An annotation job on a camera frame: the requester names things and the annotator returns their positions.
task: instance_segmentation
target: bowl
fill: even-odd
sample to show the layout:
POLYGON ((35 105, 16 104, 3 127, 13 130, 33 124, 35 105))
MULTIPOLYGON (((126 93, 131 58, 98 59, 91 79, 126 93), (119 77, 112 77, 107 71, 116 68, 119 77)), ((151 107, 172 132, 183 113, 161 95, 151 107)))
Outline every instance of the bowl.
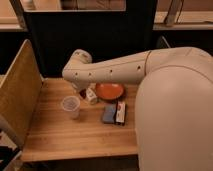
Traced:
POLYGON ((97 83, 95 86, 96 95, 103 100, 115 100, 124 93, 122 84, 97 83))

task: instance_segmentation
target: small hole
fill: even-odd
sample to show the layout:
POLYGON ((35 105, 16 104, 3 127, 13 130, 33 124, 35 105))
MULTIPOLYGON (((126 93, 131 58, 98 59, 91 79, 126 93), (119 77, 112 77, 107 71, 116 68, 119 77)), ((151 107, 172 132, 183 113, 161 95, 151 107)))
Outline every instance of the small hole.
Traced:
POLYGON ((140 71, 141 70, 141 66, 138 66, 137 70, 140 71))

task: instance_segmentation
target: black wall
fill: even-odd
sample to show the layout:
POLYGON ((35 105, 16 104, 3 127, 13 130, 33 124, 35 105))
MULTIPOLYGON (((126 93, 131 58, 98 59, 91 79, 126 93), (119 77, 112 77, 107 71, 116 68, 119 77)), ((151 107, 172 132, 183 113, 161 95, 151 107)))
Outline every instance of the black wall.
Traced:
POLYGON ((0 32, 0 74, 5 74, 18 52, 27 32, 0 32))
POLYGON ((60 76, 81 48, 102 61, 150 48, 157 0, 127 0, 125 12, 26 12, 25 20, 44 76, 60 76))

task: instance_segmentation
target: paper cup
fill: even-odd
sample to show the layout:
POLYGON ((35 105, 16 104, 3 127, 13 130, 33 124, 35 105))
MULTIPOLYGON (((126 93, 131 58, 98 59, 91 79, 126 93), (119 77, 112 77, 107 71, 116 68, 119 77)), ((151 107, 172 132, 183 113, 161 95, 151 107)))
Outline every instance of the paper cup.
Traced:
POLYGON ((67 96, 61 102, 61 107, 66 111, 71 119, 77 119, 79 116, 80 100, 76 96, 67 96))

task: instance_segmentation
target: white cup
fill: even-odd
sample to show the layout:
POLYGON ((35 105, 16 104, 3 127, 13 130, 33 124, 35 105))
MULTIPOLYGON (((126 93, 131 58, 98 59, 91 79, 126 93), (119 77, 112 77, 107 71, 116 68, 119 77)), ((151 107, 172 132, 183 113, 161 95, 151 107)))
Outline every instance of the white cup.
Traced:
POLYGON ((71 119, 77 119, 80 110, 80 100, 76 96, 67 96, 61 102, 61 107, 66 111, 71 119))

